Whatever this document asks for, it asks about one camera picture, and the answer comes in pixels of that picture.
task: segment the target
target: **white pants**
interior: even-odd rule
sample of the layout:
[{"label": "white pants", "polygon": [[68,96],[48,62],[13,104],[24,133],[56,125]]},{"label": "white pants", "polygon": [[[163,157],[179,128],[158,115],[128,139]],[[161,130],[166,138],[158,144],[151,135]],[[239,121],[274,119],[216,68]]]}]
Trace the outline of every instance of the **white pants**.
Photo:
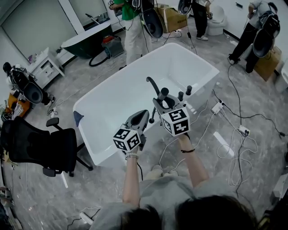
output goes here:
[{"label": "white pants", "polygon": [[129,65],[140,58],[141,54],[144,56],[151,52],[152,42],[151,36],[141,24],[139,15],[132,20],[125,21],[125,27],[125,50],[127,51],[126,64]]}]

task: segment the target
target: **marble floor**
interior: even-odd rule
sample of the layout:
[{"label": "marble floor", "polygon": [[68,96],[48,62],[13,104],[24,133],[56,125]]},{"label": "marble floor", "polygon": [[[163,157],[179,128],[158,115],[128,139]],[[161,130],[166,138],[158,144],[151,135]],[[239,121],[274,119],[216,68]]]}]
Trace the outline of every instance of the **marble floor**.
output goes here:
[{"label": "marble floor", "polygon": [[[226,36],[220,35],[209,37],[208,42],[196,40],[196,28],[193,18],[189,19],[189,30],[198,55],[220,71],[218,83],[214,88],[217,96],[224,100],[233,112],[238,113],[238,97],[227,77],[229,63],[226,57],[235,48],[231,43],[233,39],[227,39]],[[119,36],[124,42],[125,33],[122,31]],[[191,42],[187,37],[187,28],[182,30],[182,37],[178,39],[186,44],[174,38],[170,38],[167,43],[179,43],[190,49]],[[156,49],[162,46],[165,41],[166,39],[160,39],[154,42],[153,48]],[[104,54],[101,54],[95,61],[101,60],[103,57]],[[125,59],[126,54],[123,54],[98,67],[91,68],[88,65],[89,60],[77,58],[65,67],[65,78],[58,76],[47,87],[47,91],[57,98],[66,99],[72,95],[58,108],[58,117],[62,128],[74,128],[76,130],[78,144],[81,144],[83,140],[73,119],[72,107],[74,103],[96,85],[117,72],[119,67],[124,66]],[[231,67],[229,71],[229,75],[241,98],[242,116],[262,113],[273,119],[280,131],[288,133],[288,124],[285,122],[288,115],[288,93],[277,93],[272,81],[265,82],[255,72],[247,75],[244,67],[245,61],[242,60],[238,65]],[[194,145],[202,136],[212,115],[211,108],[216,102],[217,99],[214,94],[211,94],[208,109],[192,125],[190,136]],[[230,121],[238,127],[240,119],[232,115],[227,109],[225,111]],[[53,128],[45,127],[48,119],[47,108],[42,105],[36,106],[26,117],[26,120],[37,128],[54,131]],[[282,172],[287,139],[280,139],[273,124],[260,116],[243,119],[242,124],[251,130],[250,137],[256,140],[258,151],[256,153],[250,151],[243,153],[243,157],[251,162],[253,168],[251,169],[249,164],[245,162],[242,163],[243,178],[248,178],[248,181],[241,185],[239,193],[251,202],[257,217],[260,218],[263,212],[270,207],[271,192]],[[220,159],[217,157],[216,150],[220,143],[213,133],[217,131],[230,143],[233,129],[223,115],[219,113],[212,118],[207,132],[199,144],[198,156],[203,161],[211,177],[218,176],[223,180],[227,180],[231,160],[231,158]],[[163,149],[171,140],[172,138],[164,139],[156,144],[153,149],[147,150],[141,155],[139,163],[143,168],[144,175],[153,165],[159,162]],[[235,151],[238,151],[240,145],[240,136],[235,134],[232,147]],[[255,148],[253,141],[246,140],[245,147],[242,147],[242,150],[255,150]],[[219,154],[225,154],[225,150],[220,148]],[[92,162],[86,148],[79,155]],[[177,150],[176,143],[172,143],[162,159],[164,171],[167,172],[174,168],[182,157]],[[181,176],[186,177],[188,175],[185,164],[181,164],[177,172]],[[40,165],[19,164],[15,167],[15,170],[12,170],[11,166],[6,164],[4,165],[4,173],[6,181],[13,191],[15,214],[25,230],[63,230],[73,219],[79,218],[79,211],[85,207],[102,207],[107,202],[121,201],[125,176],[125,172],[118,169],[111,170],[95,166],[94,170],[89,172],[81,164],[76,164],[75,177],[66,176],[68,184],[66,189],[60,176],[55,178],[46,177],[43,175]],[[238,169],[236,169],[234,182],[237,182],[238,176]],[[246,199],[241,197],[240,199],[249,206]],[[96,211],[96,209],[89,209],[86,213],[92,216]],[[75,221],[69,227],[69,230],[88,228],[82,221]]]}]

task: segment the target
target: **chair armrest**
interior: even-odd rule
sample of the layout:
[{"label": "chair armrest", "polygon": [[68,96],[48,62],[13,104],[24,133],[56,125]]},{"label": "chair armrest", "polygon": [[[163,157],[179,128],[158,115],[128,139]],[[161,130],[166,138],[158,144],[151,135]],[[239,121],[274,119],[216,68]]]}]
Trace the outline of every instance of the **chair armrest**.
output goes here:
[{"label": "chair armrest", "polygon": [[54,126],[59,124],[59,117],[51,118],[47,121],[46,127]]}]

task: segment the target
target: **plug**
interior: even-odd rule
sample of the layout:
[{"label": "plug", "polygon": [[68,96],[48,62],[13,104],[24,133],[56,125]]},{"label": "plug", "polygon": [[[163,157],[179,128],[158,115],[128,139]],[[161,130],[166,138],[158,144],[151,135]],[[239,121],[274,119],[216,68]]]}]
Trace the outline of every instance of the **plug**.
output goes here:
[{"label": "plug", "polygon": [[217,102],[217,104],[212,108],[212,112],[217,114],[219,111],[223,108],[224,102],[220,103]]},{"label": "plug", "polygon": [[250,130],[242,125],[239,126],[238,130],[244,137],[247,137],[250,134]]}]

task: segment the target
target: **white toilet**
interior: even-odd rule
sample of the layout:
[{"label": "white toilet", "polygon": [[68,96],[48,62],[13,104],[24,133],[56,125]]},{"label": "white toilet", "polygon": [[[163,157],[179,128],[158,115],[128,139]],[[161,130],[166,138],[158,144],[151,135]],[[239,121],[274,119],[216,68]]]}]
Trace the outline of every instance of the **white toilet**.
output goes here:
[{"label": "white toilet", "polygon": [[212,19],[208,19],[207,34],[220,35],[223,34],[223,29],[227,25],[227,17],[222,7],[211,4],[210,12],[213,13]]},{"label": "white toilet", "polygon": [[279,93],[282,93],[286,88],[288,88],[288,60],[285,62],[281,74],[275,82],[275,88]]}]

